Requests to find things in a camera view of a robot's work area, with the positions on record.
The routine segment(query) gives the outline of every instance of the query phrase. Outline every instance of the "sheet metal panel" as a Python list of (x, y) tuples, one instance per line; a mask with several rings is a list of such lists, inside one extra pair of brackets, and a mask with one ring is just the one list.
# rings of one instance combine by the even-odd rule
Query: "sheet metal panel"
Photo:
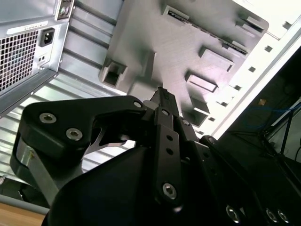
[[(9, 166), (9, 159), (21, 114), (27, 105), (41, 101), (125, 94), (100, 84), (98, 79), (122, 0), (83, 2), (77, 2), (71, 18), (59, 76), (0, 119), (0, 175), (5, 174), (11, 179), (19, 180)], [(91, 153), (83, 161), (83, 170), (89, 171), (132, 146), (133, 143), (129, 143), (126, 147), (106, 148)]]

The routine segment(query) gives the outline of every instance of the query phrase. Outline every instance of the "ventilation grille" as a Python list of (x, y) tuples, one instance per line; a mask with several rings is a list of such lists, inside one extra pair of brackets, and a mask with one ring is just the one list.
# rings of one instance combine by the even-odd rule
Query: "ventilation grille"
[(38, 31), (0, 40), (0, 94), (32, 74)]

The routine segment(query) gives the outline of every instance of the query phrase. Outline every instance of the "blue cable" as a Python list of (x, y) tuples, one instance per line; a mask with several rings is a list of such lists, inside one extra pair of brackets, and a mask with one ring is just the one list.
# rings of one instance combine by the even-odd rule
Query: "blue cable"
[[(265, 107), (265, 106), (261, 106), (261, 107), (251, 107), (248, 109), (248, 111), (250, 110), (261, 110), (261, 111), (271, 111), (271, 112), (287, 112), (287, 111), (293, 111), (298, 109), (299, 107), (301, 107), (301, 103), (297, 104), (295, 107), (293, 108), (289, 108), (289, 109), (283, 109), (283, 110), (278, 110), (278, 109), (273, 109), (271, 107)], [(244, 125), (249, 127), (249, 128), (253, 128), (253, 129), (260, 129), (262, 127), (265, 127), (267, 125), (267, 123), (260, 125), (260, 126), (251, 126), (248, 125), (246, 121), (243, 121)]]

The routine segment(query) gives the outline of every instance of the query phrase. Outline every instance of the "power socket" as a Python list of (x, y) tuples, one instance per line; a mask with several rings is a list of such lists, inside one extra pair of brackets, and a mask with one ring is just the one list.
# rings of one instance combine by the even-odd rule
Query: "power socket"
[(49, 29), (43, 30), (41, 33), (41, 39), (40, 39), (39, 46), (44, 47), (44, 46), (52, 44), (54, 35), (55, 35), (54, 28), (49, 28)]

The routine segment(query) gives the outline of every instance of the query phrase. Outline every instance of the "sticker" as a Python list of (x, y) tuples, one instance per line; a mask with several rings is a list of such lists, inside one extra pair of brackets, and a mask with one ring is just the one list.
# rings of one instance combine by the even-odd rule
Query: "sticker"
[(28, 31), (31, 29), (37, 29), (37, 28), (46, 26), (47, 24), (48, 24), (48, 21), (43, 21), (43, 22), (29, 24), (29, 25), (25, 25), (25, 26), (21, 26), (21, 27), (14, 27), (14, 28), (8, 29), (6, 34), (15, 34), (15, 33), (19, 33), (19, 32), (25, 32), (25, 31)]

